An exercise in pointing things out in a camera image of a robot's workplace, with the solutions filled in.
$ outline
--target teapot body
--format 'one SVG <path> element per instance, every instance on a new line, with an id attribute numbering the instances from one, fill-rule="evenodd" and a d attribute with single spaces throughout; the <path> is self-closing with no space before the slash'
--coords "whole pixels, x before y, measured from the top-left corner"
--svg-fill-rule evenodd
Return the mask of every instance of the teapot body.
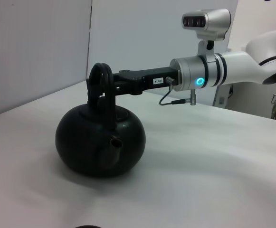
<path id="1" fill-rule="evenodd" d="M 105 128 L 105 114 L 94 112 L 88 104 L 65 114 L 57 127 L 56 148 L 70 169 L 93 177 L 113 177 L 139 161 L 146 141 L 143 125 L 129 110 L 116 106 L 115 111 L 113 130 Z"/>

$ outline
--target teapot handle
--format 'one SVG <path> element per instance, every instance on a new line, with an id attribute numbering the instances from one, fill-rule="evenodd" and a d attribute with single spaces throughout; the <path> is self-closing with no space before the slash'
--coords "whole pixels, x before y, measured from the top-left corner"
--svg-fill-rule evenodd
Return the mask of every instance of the teapot handle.
<path id="1" fill-rule="evenodd" d="M 108 130 L 114 130 L 115 124 L 115 86 L 114 75 L 109 65 L 105 63 L 96 63 L 92 68 L 87 81 L 88 89 L 88 105 L 96 110 L 98 106 L 99 94 L 92 91 L 92 86 L 104 86 L 105 93 L 105 114 L 106 123 L 105 127 Z"/>

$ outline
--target table surface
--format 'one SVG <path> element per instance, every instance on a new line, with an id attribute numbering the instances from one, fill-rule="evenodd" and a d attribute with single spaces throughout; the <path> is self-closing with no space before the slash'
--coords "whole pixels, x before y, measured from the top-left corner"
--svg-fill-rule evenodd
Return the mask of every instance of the table surface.
<path id="1" fill-rule="evenodd" d="M 147 143 L 131 172 L 108 180 L 73 173 L 55 149 L 85 83 L 1 114 L 0 228 L 276 228 L 276 121 L 160 98 L 117 98 Z"/>

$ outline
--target label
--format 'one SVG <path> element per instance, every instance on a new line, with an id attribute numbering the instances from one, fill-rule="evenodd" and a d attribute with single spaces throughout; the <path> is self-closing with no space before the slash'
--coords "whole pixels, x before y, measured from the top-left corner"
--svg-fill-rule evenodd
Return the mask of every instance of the label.
<path id="1" fill-rule="evenodd" d="M 164 83 L 164 80 L 163 80 L 163 77 L 159 77 L 159 78 L 154 78 L 152 80 L 152 83 L 155 85 L 155 84 L 162 84 Z"/>

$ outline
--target white wall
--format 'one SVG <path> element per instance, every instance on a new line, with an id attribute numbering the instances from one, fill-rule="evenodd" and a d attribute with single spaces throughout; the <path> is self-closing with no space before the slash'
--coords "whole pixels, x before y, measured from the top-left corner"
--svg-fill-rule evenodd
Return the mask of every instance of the white wall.
<path id="1" fill-rule="evenodd" d="M 196 33 L 181 27 L 184 13 L 227 8 L 234 16 L 237 0 L 94 0 L 88 71 L 105 62 L 113 72 L 169 66 L 173 58 L 197 54 Z M 216 52 L 225 52 L 226 40 Z M 165 94 L 167 88 L 156 93 Z M 216 88 L 197 90 L 197 102 L 213 105 Z M 188 98 L 189 91 L 171 96 Z"/>
<path id="2" fill-rule="evenodd" d="M 272 30 L 276 30 L 276 0 L 239 0 L 228 47 L 241 50 L 251 39 Z M 276 84 L 234 84 L 227 109 L 270 117 L 273 93 L 276 93 Z"/>
<path id="3" fill-rule="evenodd" d="M 0 0 L 0 113 L 85 79 L 90 7 Z"/>

